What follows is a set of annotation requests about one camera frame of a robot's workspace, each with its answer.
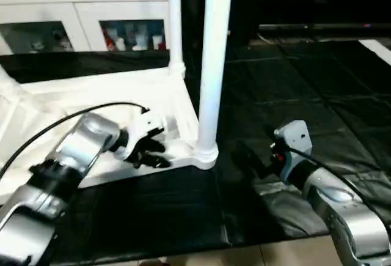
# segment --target floor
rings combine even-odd
[[[209,251],[111,264],[112,266],[340,266],[332,240],[327,237],[306,238],[263,246]]]

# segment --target white pvc pipe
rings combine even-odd
[[[170,64],[172,71],[185,73],[182,57],[181,0],[169,0],[170,8]]]
[[[196,146],[197,150],[204,154],[211,154],[217,150],[217,121],[230,4],[231,0],[205,0],[199,138]]]

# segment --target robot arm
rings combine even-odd
[[[163,131],[163,122],[151,111],[126,129],[94,113],[83,115],[59,141],[43,163],[32,166],[31,178],[0,209],[0,260],[11,265],[36,265],[54,235],[82,179],[98,157],[111,151],[135,168],[147,164],[168,167],[164,146],[151,137]]]
[[[283,163],[279,176],[302,191],[323,219],[345,266],[391,265],[391,244],[385,224],[340,178],[313,164],[290,147],[310,155],[312,143],[303,120],[274,131],[272,151]]]

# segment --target wire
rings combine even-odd
[[[386,221],[382,218],[382,216],[375,209],[375,207],[370,202],[368,202],[367,197],[365,197],[349,180],[347,180],[343,175],[335,172],[328,165],[325,165],[323,162],[317,160],[316,158],[313,158],[311,155],[308,155],[308,154],[306,154],[304,152],[301,152],[299,150],[291,148],[291,147],[289,147],[287,145],[284,145],[284,148],[285,148],[285,150],[289,150],[290,152],[296,153],[296,154],[300,155],[301,157],[314,162],[318,166],[321,166],[325,170],[327,170],[330,173],[332,173],[334,176],[336,176],[336,178],[340,179],[348,188],[350,188],[354,193],[356,193],[358,195],[358,197],[361,198],[362,203],[364,205],[366,205],[369,208],[369,210],[371,210],[373,213],[375,213],[379,217],[379,219],[383,222],[384,227],[386,228],[386,231],[389,234],[389,237],[391,238],[391,229],[388,227]]]
[[[84,113],[88,113],[88,112],[96,110],[96,109],[100,109],[100,108],[104,108],[104,107],[108,107],[108,106],[114,106],[114,105],[137,106],[137,107],[141,108],[142,112],[146,112],[148,110],[146,107],[144,107],[142,105],[139,105],[139,104],[136,104],[136,103],[132,103],[132,102],[111,102],[111,103],[105,103],[105,104],[100,104],[100,105],[96,105],[96,106],[93,106],[93,107],[89,107],[89,108],[80,110],[78,112],[75,112],[73,114],[67,115],[67,116],[57,120],[56,122],[52,123],[51,125],[45,127],[43,130],[41,130],[40,132],[36,133],[33,137],[28,139],[22,146],[20,146],[20,148],[18,150],[16,150],[16,152],[8,159],[8,161],[1,168],[1,170],[0,170],[0,180],[2,179],[3,175],[7,172],[8,168],[11,166],[12,162],[17,158],[17,156],[19,156],[20,153],[23,152],[23,150],[25,148],[27,148],[32,142],[34,142],[40,136],[44,135],[45,133],[47,133],[48,131],[52,130],[56,126],[62,124],[63,122],[65,122],[67,120],[70,120],[70,119],[72,119],[72,118],[74,118],[76,116],[82,115]]]

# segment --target black surface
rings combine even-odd
[[[167,57],[151,55],[151,63],[167,64]],[[199,51],[184,57],[198,109]],[[149,67],[141,57],[111,53],[8,59],[0,64],[24,82]],[[249,182],[231,159],[240,140],[268,164],[266,127],[293,119],[307,121],[313,155],[351,179],[391,223],[390,70],[358,42],[228,48],[215,167],[81,190],[58,227],[53,263],[101,264],[326,234],[298,190],[273,175]]]

